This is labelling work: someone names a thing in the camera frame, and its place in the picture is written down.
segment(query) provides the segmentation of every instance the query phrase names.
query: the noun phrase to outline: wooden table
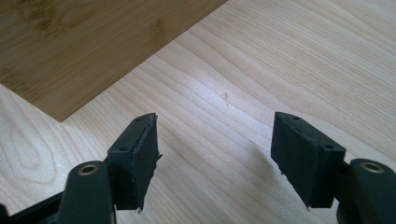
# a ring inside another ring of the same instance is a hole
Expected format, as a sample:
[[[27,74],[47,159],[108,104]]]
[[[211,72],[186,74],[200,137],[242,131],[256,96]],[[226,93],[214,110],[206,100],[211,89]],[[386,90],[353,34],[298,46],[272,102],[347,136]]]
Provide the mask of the wooden table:
[[[0,88],[0,203],[14,214],[156,112],[163,158],[120,223],[336,223],[270,158],[275,111],[396,170],[394,1],[229,1],[66,121]]]

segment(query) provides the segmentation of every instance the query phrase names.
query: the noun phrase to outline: bamboo board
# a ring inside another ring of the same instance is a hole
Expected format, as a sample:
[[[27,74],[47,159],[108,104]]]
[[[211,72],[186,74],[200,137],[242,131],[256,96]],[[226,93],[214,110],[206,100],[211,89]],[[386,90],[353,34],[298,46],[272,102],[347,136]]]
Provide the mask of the bamboo board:
[[[0,2],[0,83],[62,121],[225,0]]]

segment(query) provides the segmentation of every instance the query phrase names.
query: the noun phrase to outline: clamp jaw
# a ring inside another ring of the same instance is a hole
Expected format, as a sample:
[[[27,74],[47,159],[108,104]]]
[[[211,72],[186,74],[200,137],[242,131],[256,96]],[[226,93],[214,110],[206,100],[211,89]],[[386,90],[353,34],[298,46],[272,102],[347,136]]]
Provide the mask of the clamp jaw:
[[[73,168],[64,192],[12,217],[0,206],[0,223],[117,223],[117,210],[143,210],[149,181],[162,156],[157,143],[157,116],[134,119],[107,152],[105,161]]]
[[[276,112],[271,157],[306,207],[340,203],[339,223],[396,222],[396,175],[370,160],[344,162],[346,150],[296,116]]]

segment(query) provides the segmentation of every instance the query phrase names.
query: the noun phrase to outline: wooden board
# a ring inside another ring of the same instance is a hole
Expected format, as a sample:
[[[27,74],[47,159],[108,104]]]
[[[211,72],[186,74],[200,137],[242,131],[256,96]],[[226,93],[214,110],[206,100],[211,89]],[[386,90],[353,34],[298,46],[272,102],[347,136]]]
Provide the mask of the wooden board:
[[[163,157],[145,209],[119,224],[336,224],[271,159],[275,111],[396,171],[396,1],[231,0],[64,122],[0,86],[0,203],[64,190],[137,116],[158,114]]]
[[[0,83],[67,118],[225,0],[0,2]]]

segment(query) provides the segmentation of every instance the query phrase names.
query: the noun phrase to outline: light wood surface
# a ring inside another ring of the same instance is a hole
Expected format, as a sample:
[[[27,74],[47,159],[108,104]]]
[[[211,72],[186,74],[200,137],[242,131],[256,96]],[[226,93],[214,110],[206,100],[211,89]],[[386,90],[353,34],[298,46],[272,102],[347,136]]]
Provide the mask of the light wood surface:
[[[0,1],[0,84],[62,121],[225,1]]]
[[[163,157],[120,223],[336,223],[337,203],[307,211],[271,160],[274,113],[396,170],[395,71],[394,1],[229,1],[62,123],[1,87],[0,203],[63,190],[156,112]]]

